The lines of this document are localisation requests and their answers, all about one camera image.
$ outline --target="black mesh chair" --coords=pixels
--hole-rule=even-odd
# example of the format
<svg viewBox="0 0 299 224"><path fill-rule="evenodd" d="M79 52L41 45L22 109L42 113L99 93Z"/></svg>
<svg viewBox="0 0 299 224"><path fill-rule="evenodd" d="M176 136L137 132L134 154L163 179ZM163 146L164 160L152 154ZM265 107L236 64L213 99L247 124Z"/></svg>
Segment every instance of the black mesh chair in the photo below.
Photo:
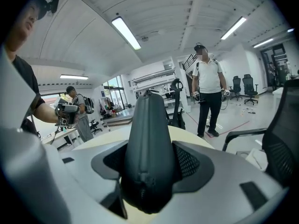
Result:
<svg viewBox="0 0 299 224"><path fill-rule="evenodd" d="M249 99L244 100L244 104L246 104L248 101L252 102L253 105L254 102L258 104L258 101L256 99L253 99L253 97L257 95L258 84L256 84L256 91L254 91L253 78L251 77L251 75L244 75L244 78L242 80L244 83L244 94L249 96Z"/></svg>
<svg viewBox="0 0 299 224"><path fill-rule="evenodd" d="M289 80L284 90L278 110L268 128L228 133L223 151L228 143L238 137L264 134L262 149L268 159L266 172L286 187L298 175L299 167L299 79Z"/></svg>
<svg viewBox="0 0 299 224"><path fill-rule="evenodd" d="M233 79L233 84L234 84L234 88L232 89L232 87L230 86L230 92L235 94L235 96L231 96L230 99L232 98L236 98L237 100L239 100L239 98L243 99L243 97L239 95L239 93L241 92L241 78L235 76Z"/></svg>

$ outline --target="person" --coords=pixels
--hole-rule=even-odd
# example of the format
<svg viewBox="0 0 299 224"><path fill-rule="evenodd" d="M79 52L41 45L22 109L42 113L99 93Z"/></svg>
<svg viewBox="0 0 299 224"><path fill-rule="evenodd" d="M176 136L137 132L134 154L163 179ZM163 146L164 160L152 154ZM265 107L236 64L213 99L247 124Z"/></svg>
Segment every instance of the person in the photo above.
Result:
<svg viewBox="0 0 299 224"><path fill-rule="evenodd" d="M72 97L72 105L77 105L80 108L79 121L76 124L76 129L80 134L80 138L83 142L93 139L93 134L89 127L89 120L85 111L85 101L81 94L78 94L73 86L66 88L66 93Z"/></svg>
<svg viewBox="0 0 299 224"><path fill-rule="evenodd" d="M36 93L34 101L31 103L21 128L37 135L33 123L27 118L33 114L36 118L47 123L57 123L58 114L53 108L45 104L39 93L38 84L31 66L22 58L16 55L20 47L25 43L33 31L37 20L42 19L46 13L44 10L45 0L31 0L21 11L4 42L4 49L13 66Z"/></svg>
<svg viewBox="0 0 299 224"><path fill-rule="evenodd" d="M215 128L221 108L222 93L220 83L223 89L227 90L226 81L219 63L209 57L208 51L203 45L196 45L194 50L196 51L198 58L195 61L192 74L192 94L196 91L199 79L199 96L201 99L205 100L205 102L200 104L197 136L201 138L204 137L206 119L209 109L211 109L208 133L212 134L214 137L218 137L219 134Z"/></svg>
<svg viewBox="0 0 299 224"><path fill-rule="evenodd" d="M277 89L276 85L276 69L275 66L273 65L273 62L269 63L269 78L270 78L270 83L272 85L273 91Z"/></svg>

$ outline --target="black pants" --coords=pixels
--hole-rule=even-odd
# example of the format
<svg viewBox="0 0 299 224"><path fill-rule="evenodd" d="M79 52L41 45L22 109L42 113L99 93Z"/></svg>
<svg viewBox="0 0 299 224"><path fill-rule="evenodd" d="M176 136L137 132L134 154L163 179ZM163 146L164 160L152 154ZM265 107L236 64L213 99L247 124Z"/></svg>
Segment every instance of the black pants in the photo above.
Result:
<svg viewBox="0 0 299 224"><path fill-rule="evenodd" d="M209 114L209 109L211 109L211 118L210 118L210 131L214 131L216 128L216 122L218 114L221 108L221 91L217 93L200 93L200 98L205 99L206 101L200 104L200 114L199 114L199 123L197 133L203 135L206 127L206 119Z"/></svg>

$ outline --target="desk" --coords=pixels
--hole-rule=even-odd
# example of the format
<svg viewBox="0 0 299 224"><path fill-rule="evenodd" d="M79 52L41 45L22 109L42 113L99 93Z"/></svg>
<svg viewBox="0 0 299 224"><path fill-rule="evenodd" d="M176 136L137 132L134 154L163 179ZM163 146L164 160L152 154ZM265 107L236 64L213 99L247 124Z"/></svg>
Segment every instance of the desk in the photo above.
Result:
<svg viewBox="0 0 299 224"><path fill-rule="evenodd" d="M278 109L283 90L284 90L283 87L280 87L276 91L272 92L272 94L273 94L273 113L274 114L276 113L276 111Z"/></svg>
<svg viewBox="0 0 299 224"><path fill-rule="evenodd" d="M211 146L208 142L206 142L205 140L198 137L197 135L190 133L184 129L168 126L168 130L169 130L171 141L173 140L184 141L184 142L197 144L197 145L214 149L213 146ZM100 135L99 137L89 140L84 144L74 148L74 150L95 147L95 146L109 144L109 143L118 142L122 140L128 140L130 137L130 132L131 132L131 126L123 127L121 129L105 133L103 135Z"/></svg>
<svg viewBox="0 0 299 224"><path fill-rule="evenodd" d="M66 132L64 132L64 131L59 132L58 134L56 134L54 141L55 141L55 140L58 140L58 139L60 139L60 138L64 138L65 136L69 136L69 138L70 138L70 142L71 142L71 144L73 144L73 141L71 140L71 136L70 136L70 134L71 134L71 133L75 133L75 131L76 131L76 129L73 128L73 129L67 129ZM52 141L52 139L53 139L53 136L47 137L47 138L45 138L45 139L42 140L42 144L50 144L51 141Z"/></svg>

